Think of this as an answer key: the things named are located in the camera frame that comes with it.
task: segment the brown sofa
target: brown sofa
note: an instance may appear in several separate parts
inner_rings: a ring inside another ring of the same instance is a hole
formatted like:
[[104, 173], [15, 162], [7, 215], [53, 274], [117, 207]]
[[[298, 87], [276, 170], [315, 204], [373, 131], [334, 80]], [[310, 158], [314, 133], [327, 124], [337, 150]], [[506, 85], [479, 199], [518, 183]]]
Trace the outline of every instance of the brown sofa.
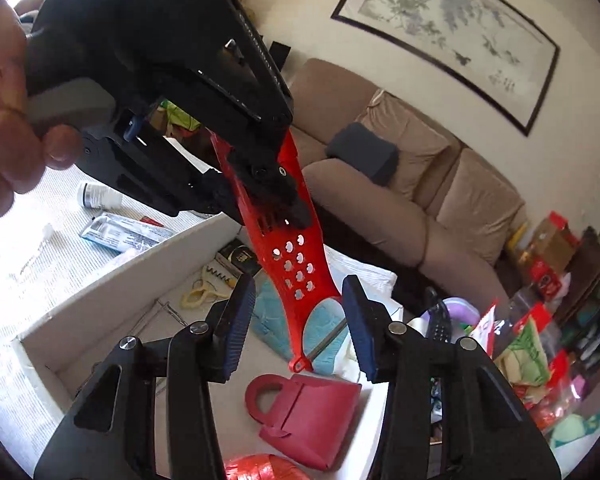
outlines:
[[[342, 223], [343, 230], [356, 233], [400, 266], [419, 270], [447, 294], [465, 298], [482, 311], [496, 299], [506, 301], [493, 263], [505, 240], [503, 229], [510, 232], [521, 222], [523, 202], [503, 176], [431, 118], [334, 64], [308, 60], [297, 72], [291, 91], [295, 106], [291, 133], [318, 213], [325, 211]], [[397, 107], [397, 112], [390, 110], [388, 119], [387, 115], [372, 117], [376, 110], [370, 108], [371, 101], [383, 99], [382, 106]], [[335, 134], [355, 120], [370, 125], [400, 149], [398, 170], [386, 187], [376, 186], [355, 168], [325, 154]], [[425, 139], [425, 144], [442, 143], [444, 148], [426, 152], [426, 146], [424, 155], [414, 156], [403, 151], [405, 142], [414, 138]], [[411, 189], [423, 157], [426, 169]], [[487, 180], [488, 189], [482, 189], [482, 181]], [[470, 210], [463, 212], [465, 200]], [[475, 224], [475, 216], [484, 214], [479, 211], [484, 204], [488, 206], [484, 225], [467, 227], [467, 222]], [[504, 218], [491, 221], [490, 208], [502, 210]], [[446, 221], [447, 227], [438, 220]], [[330, 242], [328, 233], [325, 240]]]

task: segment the sofa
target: sofa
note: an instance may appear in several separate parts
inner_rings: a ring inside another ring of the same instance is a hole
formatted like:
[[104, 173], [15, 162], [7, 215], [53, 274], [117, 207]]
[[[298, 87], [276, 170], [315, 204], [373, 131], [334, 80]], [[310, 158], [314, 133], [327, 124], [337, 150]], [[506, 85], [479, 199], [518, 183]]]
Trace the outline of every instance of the sofa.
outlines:
[[[411, 105], [330, 62], [309, 59], [290, 88], [291, 134], [325, 243], [368, 263], [411, 269], [408, 282], [433, 283], [482, 312], [507, 302], [493, 264], [524, 221], [524, 202], [495, 168]], [[355, 121], [398, 147], [387, 186], [326, 155]]]

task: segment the white bottle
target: white bottle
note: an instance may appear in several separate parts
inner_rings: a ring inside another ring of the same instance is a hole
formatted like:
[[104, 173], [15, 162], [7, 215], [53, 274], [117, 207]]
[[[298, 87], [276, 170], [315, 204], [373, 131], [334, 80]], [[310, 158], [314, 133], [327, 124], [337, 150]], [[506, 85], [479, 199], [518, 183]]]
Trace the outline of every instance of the white bottle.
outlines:
[[122, 193], [99, 182], [83, 180], [76, 189], [78, 204], [89, 209], [117, 209], [122, 206]]

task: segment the framed painting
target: framed painting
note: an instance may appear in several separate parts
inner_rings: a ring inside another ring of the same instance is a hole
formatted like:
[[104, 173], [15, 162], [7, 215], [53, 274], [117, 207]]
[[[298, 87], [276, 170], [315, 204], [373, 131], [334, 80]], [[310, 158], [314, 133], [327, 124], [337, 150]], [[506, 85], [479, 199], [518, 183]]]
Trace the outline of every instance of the framed painting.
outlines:
[[340, 0], [331, 17], [444, 70], [525, 135], [560, 52], [532, 20], [503, 0]]

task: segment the human hand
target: human hand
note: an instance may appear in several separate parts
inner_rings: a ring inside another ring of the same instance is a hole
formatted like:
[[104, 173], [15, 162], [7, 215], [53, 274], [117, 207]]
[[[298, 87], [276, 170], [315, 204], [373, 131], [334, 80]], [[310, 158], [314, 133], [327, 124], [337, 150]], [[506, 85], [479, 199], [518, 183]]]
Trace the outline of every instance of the human hand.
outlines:
[[14, 192], [31, 191], [45, 166], [65, 170], [80, 155], [82, 141], [69, 126], [55, 126], [42, 139], [26, 120], [24, 74], [26, 37], [10, 6], [0, 1], [0, 216], [13, 204]]

